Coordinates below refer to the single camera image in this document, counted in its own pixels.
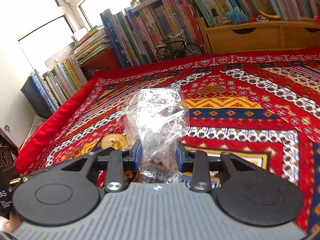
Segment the person left hand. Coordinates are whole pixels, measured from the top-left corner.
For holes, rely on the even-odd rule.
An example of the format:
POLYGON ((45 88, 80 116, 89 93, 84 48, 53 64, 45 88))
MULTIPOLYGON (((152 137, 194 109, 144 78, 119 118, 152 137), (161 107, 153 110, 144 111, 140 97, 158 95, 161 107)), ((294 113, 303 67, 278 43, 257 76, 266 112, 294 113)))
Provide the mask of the person left hand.
POLYGON ((9 215, 9 219, 5 216, 0 216, 0 231, 1 232, 13 232, 16 230, 21 224, 21 221, 17 217, 16 213, 11 212, 9 215))

